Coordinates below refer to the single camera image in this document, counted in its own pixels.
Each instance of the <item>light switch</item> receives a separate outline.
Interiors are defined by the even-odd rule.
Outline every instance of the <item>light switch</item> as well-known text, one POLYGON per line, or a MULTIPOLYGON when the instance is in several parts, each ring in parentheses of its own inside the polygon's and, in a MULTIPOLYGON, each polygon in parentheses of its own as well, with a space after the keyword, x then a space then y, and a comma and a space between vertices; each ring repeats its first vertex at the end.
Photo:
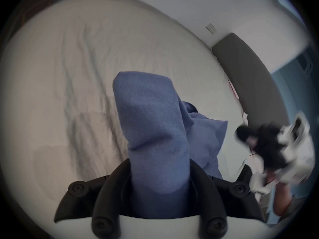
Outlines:
POLYGON ((217 32, 216 28, 210 23, 206 26, 206 28, 212 33, 214 34, 215 32, 217 32))

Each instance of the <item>gray headboard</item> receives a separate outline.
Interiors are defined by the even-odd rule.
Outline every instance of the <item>gray headboard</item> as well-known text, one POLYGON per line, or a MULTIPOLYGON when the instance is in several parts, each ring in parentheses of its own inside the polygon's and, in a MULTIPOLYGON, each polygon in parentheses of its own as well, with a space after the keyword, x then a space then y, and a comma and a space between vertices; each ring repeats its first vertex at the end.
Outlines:
POLYGON ((284 101, 269 71, 253 50, 234 33, 212 48, 239 96, 248 125, 289 125, 284 101))

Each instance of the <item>mattress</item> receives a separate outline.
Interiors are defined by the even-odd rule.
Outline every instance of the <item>mattress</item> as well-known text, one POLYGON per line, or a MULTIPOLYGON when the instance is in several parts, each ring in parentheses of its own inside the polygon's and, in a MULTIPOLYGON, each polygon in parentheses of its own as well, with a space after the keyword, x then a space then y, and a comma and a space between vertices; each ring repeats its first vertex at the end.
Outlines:
POLYGON ((169 77, 183 101, 227 120, 218 154, 235 181, 249 150, 236 141, 242 111, 228 77, 193 34, 132 0, 65 0, 38 14, 6 47, 1 169, 10 193, 42 229, 68 185, 110 174, 126 157, 112 82, 119 71, 169 77))

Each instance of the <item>white wall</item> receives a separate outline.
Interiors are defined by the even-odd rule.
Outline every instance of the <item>white wall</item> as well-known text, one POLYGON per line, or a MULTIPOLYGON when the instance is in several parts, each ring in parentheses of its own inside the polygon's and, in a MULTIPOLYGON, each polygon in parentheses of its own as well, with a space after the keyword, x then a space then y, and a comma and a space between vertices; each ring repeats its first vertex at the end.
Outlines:
POLYGON ((308 44, 301 27, 273 0, 140 0, 176 19, 209 47, 230 32, 242 38, 270 72, 308 44), (205 26, 217 29, 211 34, 205 26))

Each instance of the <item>blue blanket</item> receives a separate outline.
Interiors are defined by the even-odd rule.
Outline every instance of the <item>blue blanket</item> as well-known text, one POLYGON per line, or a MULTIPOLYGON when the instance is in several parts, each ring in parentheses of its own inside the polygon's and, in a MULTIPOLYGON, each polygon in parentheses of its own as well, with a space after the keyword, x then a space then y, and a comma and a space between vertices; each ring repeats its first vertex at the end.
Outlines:
POLYGON ((189 159, 221 178, 217 154, 227 121, 207 119, 182 102, 164 76, 120 72, 113 91, 128 141, 133 210, 147 219, 187 216, 189 159))

